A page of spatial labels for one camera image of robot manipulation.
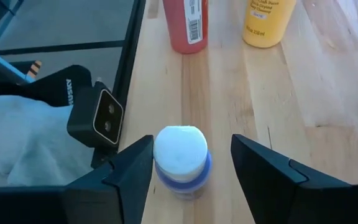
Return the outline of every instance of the blue lid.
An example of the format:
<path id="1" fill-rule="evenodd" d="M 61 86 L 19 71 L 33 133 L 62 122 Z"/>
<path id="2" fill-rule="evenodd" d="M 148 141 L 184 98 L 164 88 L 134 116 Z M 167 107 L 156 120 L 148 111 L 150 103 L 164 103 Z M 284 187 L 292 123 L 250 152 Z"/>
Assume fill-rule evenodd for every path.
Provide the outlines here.
<path id="1" fill-rule="evenodd" d="M 204 184 L 209 176 L 211 168 L 212 168 L 212 157 L 208 151 L 204 169 L 203 169 L 203 171 L 201 171 L 199 176 L 197 176 L 194 180 L 192 180 L 190 182 L 179 183 L 179 182 L 176 182 L 176 181 L 170 179 L 169 177 L 167 177 L 161 171 L 161 169 L 159 168 L 159 165 L 157 163 L 155 163 L 155 171 L 157 172 L 157 175 L 160 178 L 160 180 L 168 187 L 171 187 L 176 190 L 183 190 L 183 191 L 190 190 L 190 189 L 193 189 L 197 186 Z"/>

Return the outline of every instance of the white cap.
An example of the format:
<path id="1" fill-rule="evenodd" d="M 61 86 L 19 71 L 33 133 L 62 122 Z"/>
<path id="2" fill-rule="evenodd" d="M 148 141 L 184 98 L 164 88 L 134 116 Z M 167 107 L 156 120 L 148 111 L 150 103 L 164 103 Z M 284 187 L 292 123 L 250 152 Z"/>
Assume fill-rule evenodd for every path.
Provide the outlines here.
<path id="1" fill-rule="evenodd" d="M 177 182 L 194 180 L 204 168 L 208 146 L 193 126 L 167 126 L 154 141 L 154 159 L 161 171 Z"/>

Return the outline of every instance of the husky logo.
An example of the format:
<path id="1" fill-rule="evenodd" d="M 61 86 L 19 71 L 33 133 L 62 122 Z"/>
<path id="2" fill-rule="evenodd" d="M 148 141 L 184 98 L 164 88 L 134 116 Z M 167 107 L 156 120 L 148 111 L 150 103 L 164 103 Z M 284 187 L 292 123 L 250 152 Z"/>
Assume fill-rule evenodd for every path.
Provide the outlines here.
<path id="1" fill-rule="evenodd" d="M 74 96 L 73 96 L 73 89 L 71 87 L 71 80 L 70 79 L 66 79 L 66 86 L 67 86 L 68 104 L 72 105 L 74 103 Z"/>

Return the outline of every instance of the gray floor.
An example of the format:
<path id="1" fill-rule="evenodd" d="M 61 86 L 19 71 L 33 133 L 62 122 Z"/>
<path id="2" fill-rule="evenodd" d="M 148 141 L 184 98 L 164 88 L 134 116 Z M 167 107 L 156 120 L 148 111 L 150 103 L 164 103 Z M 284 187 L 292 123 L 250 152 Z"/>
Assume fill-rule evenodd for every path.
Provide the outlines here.
<path id="1" fill-rule="evenodd" d="M 0 38 L 0 50 L 123 40 L 133 0 L 24 0 Z M 8 62 L 40 60 L 37 77 L 67 66 L 88 68 L 114 85 L 121 48 L 3 56 Z"/>

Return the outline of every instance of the plastic container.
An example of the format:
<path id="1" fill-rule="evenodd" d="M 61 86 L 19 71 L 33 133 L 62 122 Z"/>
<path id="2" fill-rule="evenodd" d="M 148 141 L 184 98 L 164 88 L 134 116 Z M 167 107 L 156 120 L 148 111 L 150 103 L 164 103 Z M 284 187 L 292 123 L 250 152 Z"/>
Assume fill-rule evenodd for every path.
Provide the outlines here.
<path id="1" fill-rule="evenodd" d="M 248 0 L 242 38 L 254 47 L 272 47 L 284 36 L 296 0 Z"/>
<path id="2" fill-rule="evenodd" d="M 208 43 L 208 0 L 163 0 L 172 48 L 199 52 Z"/>
<path id="3" fill-rule="evenodd" d="M 177 197 L 193 200 L 203 193 L 212 158 L 203 133 L 192 126 L 168 126 L 154 141 L 155 170 Z"/>

